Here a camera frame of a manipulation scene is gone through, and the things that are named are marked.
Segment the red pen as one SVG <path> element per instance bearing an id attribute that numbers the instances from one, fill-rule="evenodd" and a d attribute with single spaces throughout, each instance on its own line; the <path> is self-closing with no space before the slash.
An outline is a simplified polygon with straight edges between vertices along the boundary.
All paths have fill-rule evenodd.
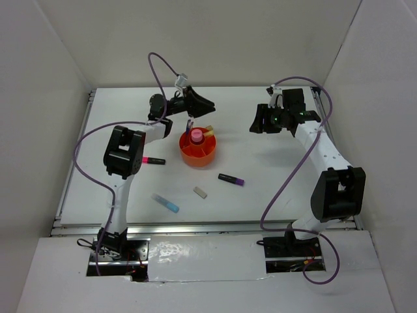
<path id="1" fill-rule="evenodd" d="M 188 137 L 189 137 L 190 132 L 191 132 L 191 130 L 193 129 L 193 126 L 194 126 L 194 120 L 193 120 L 193 119 L 191 119 L 191 120 L 192 120 L 192 124 L 191 124 L 191 128 L 190 128 L 189 133 L 188 133 L 188 134 L 186 134 L 186 131 L 185 131 L 185 133 L 184 133 L 184 141 L 183 141 L 183 144 L 182 144 L 182 146 L 183 146 L 183 147 L 186 147 L 186 146 L 187 146 Z"/>

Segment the blue pen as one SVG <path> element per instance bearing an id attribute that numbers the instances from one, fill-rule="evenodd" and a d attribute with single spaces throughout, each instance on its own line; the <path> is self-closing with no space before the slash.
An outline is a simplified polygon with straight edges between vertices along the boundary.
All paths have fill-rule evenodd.
<path id="1" fill-rule="evenodd" d="M 188 134 L 188 133 L 189 133 L 190 128 L 191 128 L 191 124 L 192 124 L 192 120 L 191 120 L 191 119 L 189 119 L 189 120 L 187 121 L 187 125 L 186 125 L 186 134 Z"/>

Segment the yellow highlighter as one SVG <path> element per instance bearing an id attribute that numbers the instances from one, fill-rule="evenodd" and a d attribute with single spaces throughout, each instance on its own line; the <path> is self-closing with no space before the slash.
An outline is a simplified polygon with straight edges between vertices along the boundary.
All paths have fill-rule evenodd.
<path id="1" fill-rule="evenodd" d="M 210 128 L 207 129 L 206 132 L 203 133 L 204 137 L 209 138 L 214 135 L 214 129 Z"/>

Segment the pink black highlighter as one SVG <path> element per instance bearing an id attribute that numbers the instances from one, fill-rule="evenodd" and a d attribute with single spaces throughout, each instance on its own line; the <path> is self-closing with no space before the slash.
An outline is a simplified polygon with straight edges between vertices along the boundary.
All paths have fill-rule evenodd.
<path id="1" fill-rule="evenodd" d="M 144 164 L 154 164 L 154 165 L 165 165 L 166 160 L 162 158 L 152 158 L 152 157 L 143 157 L 142 163 Z"/>

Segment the blue clear highlighter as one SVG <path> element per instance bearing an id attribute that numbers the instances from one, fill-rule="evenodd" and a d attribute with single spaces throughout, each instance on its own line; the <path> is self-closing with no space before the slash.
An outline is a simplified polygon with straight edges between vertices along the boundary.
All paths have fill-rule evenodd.
<path id="1" fill-rule="evenodd" d="M 159 203 L 160 205 L 164 206 L 166 209 L 170 210 L 173 213 L 178 213 L 179 212 L 179 207 L 177 205 L 175 205 L 174 203 L 172 203 L 171 201 L 161 197 L 158 194 L 152 194 L 151 198 L 156 201 L 157 203 Z"/>

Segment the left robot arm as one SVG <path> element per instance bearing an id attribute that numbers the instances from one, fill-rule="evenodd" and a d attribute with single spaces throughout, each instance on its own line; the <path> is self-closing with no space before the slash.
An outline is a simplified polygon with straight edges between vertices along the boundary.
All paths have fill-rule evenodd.
<path id="1" fill-rule="evenodd" d="M 148 123 L 139 130 L 115 126 L 104 153 L 111 198 L 109 218 L 98 232 L 98 243 L 114 260 L 121 260 L 128 254 L 128 197 L 132 181 L 143 162 L 145 145 L 169 135 L 173 125 L 168 119 L 170 115 L 186 112 L 189 117 L 197 118 L 215 111 L 215 104 L 198 95 L 190 86 L 177 91 L 170 100 L 155 94 L 150 97 L 149 105 Z"/>

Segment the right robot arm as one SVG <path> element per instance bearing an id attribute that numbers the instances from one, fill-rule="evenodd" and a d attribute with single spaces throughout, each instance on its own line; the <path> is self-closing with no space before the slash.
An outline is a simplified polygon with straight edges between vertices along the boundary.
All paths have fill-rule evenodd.
<path id="1" fill-rule="evenodd" d="M 358 215 L 362 210 L 366 173 L 352 166 L 336 149 L 315 110 L 308 110 L 301 88 L 267 89 L 271 99 L 258 104 L 250 132 L 277 134 L 288 130 L 308 153 L 318 173 L 310 198 L 310 208 L 288 227 L 284 240 L 287 253 L 300 255 L 310 240 L 340 220 Z"/>

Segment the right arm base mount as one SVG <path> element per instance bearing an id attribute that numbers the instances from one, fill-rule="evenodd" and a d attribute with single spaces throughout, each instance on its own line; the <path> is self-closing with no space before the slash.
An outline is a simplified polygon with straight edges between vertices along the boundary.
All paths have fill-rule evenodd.
<path id="1" fill-rule="evenodd" d="M 264 237 L 256 242 L 265 253 L 267 273 L 324 271 L 324 261 L 318 238 L 299 241 L 294 234 L 283 237 Z"/>

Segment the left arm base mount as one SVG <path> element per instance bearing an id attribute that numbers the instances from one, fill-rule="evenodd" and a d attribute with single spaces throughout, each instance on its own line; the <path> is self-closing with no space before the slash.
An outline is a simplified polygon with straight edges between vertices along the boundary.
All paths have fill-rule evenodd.
<path id="1" fill-rule="evenodd" d="M 105 235 L 102 241 L 79 238 L 77 245 L 90 250 L 86 275 L 128 276 L 134 282 L 148 281 L 149 239 Z"/>

